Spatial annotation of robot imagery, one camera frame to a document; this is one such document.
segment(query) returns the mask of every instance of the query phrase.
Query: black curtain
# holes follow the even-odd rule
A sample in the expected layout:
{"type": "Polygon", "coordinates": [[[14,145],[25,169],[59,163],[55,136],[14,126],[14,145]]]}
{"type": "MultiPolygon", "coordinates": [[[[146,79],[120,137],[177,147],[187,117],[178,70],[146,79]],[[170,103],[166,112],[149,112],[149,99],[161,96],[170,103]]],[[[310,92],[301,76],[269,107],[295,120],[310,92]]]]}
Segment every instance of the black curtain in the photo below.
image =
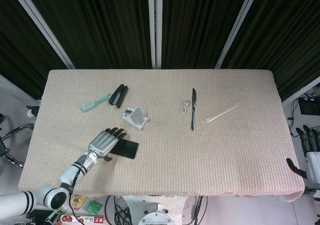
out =
{"type": "Polygon", "coordinates": [[[77,69],[150,69],[148,0],[32,0],[77,69]]]}
{"type": "Polygon", "coordinates": [[[49,71],[65,68],[18,0],[0,0],[0,74],[40,99],[49,71]]]}
{"type": "Polygon", "coordinates": [[[282,100],[320,76],[320,0],[255,0],[225,69],[273,72],[282,100]]]}
{"type": "Polygon", "coordinates": [[[163,69],[213,69],[245,0],[163,0],[163,69]]]}

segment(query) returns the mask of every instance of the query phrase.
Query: table knife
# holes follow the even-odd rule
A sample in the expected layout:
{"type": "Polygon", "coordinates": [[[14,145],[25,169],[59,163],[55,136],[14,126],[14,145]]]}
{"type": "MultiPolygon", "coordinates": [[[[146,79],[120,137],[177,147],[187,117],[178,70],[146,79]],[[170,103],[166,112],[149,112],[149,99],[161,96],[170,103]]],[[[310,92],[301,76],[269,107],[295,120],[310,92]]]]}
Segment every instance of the table knife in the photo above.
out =
{"type": "Polygon", "coordinates": [[[191,130],[196,130],[196,117],[195,117],[195,108],[197,103],[197,94],[196,90],[192,88],[192,118],[191,118],[191,130]]]}

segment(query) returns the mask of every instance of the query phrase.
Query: black stapler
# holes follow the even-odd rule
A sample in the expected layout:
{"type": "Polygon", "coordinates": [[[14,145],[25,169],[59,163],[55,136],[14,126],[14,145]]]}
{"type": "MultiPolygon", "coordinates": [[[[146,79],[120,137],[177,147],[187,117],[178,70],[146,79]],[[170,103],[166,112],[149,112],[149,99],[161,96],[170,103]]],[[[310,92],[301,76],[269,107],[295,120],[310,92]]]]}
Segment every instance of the black stapler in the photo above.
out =
{"type": "Polygon", "coordinates": [[[116,105],[119,109],[127,94],[128,86],[121,84],[109,99],[109,104],[116,105]]]}

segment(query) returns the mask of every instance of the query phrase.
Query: robotic arm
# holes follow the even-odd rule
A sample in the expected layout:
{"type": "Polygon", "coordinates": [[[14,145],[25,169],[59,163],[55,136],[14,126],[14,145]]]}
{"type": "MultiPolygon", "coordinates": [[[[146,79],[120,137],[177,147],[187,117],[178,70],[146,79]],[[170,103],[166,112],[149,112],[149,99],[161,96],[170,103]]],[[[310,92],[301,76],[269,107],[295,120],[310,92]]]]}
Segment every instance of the robotic arm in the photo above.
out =
{"type": "Polygon", "coordinates": [[[306,125],[303,125],[303,129],[304,131],[296,128],[296,131],[301,140],[306,171],[297,168],[290,158],[287,158],[286,162],[294,173],[308,180],[312,186],[312,189],[309,190],[316,190],[313,200],[317,216],[320,217],[320,133],[306,125]]]}
{"type": "Polygon", "coordinates": [[[109,160],[108,153],[126,133],[117,127],[107,128],[89,144],[88,151],[82,154],[60,177],[59,188],[43,185],[34,191],[22,191],[0,195],[0,220],[30,213],[36,205],[48,209],[60,208],[69,194],[73,193],[76,182],[82,179],[96,164],[97,159],[109,160]]]}

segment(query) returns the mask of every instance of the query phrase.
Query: smartphone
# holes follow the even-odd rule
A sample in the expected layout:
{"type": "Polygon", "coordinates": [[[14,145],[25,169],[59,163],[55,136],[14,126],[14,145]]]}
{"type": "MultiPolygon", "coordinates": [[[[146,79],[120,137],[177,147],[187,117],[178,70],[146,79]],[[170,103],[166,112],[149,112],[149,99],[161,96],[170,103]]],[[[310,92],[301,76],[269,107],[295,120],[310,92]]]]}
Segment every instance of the smartphone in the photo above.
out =
{"type": "Polygon", "coordinates": [[[135,159],[139,148],[139,143],[121,139],[117,142],[110,153],[129,159],[135,159]]]}

